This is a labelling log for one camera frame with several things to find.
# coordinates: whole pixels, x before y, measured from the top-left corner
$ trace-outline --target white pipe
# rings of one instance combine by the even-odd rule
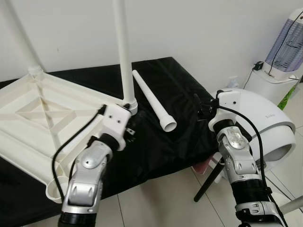
[[[29,73],[33,75],[42,72],[42,68],[40,67],[29,44],[27,43],[25,35],[22,29],[19,27],[12,11],[13,10],[10,3],[8,3],[6,0],[0,0],[0,13],[7,24],[7,29],[9,29],[11,32],[13,38],[15,39],[16,45],[23,54],[23,58]]]
[[[164,131],[169,132],[173,131],[177,126],[175,119],[170,116],[161,103],[158,101],[157,97],[153,94],[147,84],[144,82],[140,74],[137,70],[133,70],[133,76],[136,79],[138,85],[140,86],[141,90],[145,94],[148,102],[151,104],[154,112],[156,113],[157,117],[160,120],[160,125]]]
[[[130,104],[130,111],[134,115],[137,113],[138,104],[134,97],[134,82],[132,77],[132,64],[129,57],[125,2],[124,0],[113,0],[113,6],[124,96],[123,104]]]
[[[299,209],[300,207],[303,207],[303,196],[300,196],[300,197],[290,201],[289,203],[284,204],[283,206],[280,207],[280,210],[283,214],[287,214],[296,209]]]

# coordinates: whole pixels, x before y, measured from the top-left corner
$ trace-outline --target tiled floor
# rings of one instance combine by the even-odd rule
[[[303,84],[297,88],[285,108],[297,132],[297,147],[282,164],[267,172],[268,185],[279,205],[303,195]],[[198,203],[195,193],[210,173],[196,175],[191,168],[149,180],[116,196],[101,201],[97,227],[235,227],[235,201],[229,183],[222,179],[212,184]],[[296,210],[285,216],[289,226],[303,226],[303,214]],[[58,216],[28,227],[56,226]]]

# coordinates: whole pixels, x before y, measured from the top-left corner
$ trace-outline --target black tablecloth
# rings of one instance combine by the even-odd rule
[[[134,82],[138,113],[136,139],[115,152],[103,177],[102,198],[117,194],[148,179],[167,175],[206,160],[217,151],[215,135],[207,121],[197,122],[193,94],[209,93],[173,58],[133,63],[159,101],[177,121],[164,132],[139,86]],[[119,65],[51,72],[74,83],[123,98]],[[0,87],[9,84],[1,82]],[[51,217],[60,204],[48,200],[45,185],[0,158],[0,226],[20,226]]]

